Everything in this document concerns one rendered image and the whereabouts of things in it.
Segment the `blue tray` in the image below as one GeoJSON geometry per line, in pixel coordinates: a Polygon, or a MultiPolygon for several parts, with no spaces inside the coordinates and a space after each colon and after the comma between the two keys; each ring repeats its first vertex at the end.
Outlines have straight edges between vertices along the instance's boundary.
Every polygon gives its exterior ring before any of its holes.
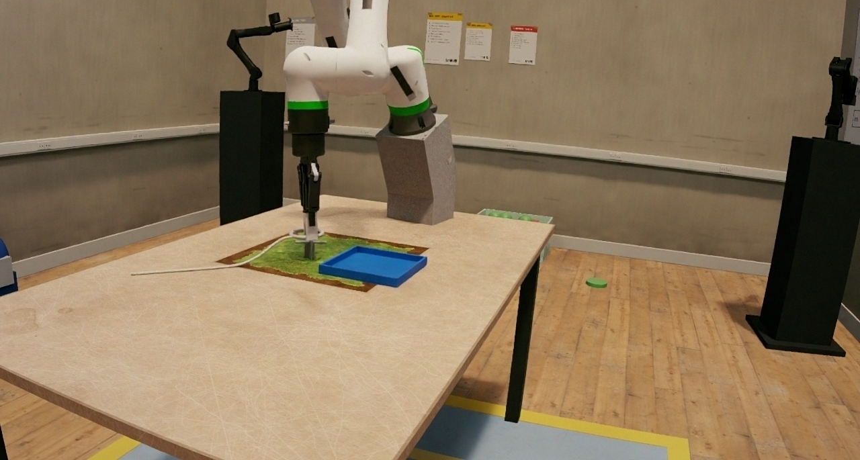
{"type": "Polygon", "coordinates": [[[321,263],[318,273],[398,288],[426,265],[427,256],[356,245],[321,263]]]}

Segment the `white ring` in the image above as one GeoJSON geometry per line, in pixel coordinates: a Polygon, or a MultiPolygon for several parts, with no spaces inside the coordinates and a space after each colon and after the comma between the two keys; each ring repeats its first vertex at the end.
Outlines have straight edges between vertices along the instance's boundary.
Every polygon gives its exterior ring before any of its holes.
{"type": "MultiPolygon", "coordinates": [[[[305,236],[296,236],[296,235],[295,235],[295,233],[297,233],[297,232],[304,232],[304,228],[295,228],[295,230],[292,230],[292,231],[289,233],[289,236],[292,236],[292,238],[295,238],[295,239],[305,240],[305,236]]],[[[320,228],[318,229],[318,232],[319,232],[319,234],[318,234],[318,237],[319,237],[319,238],[320,238],[321,236],[324,236],[324,235],[325,235],[325,231],[321,230],[320,228]]]]}

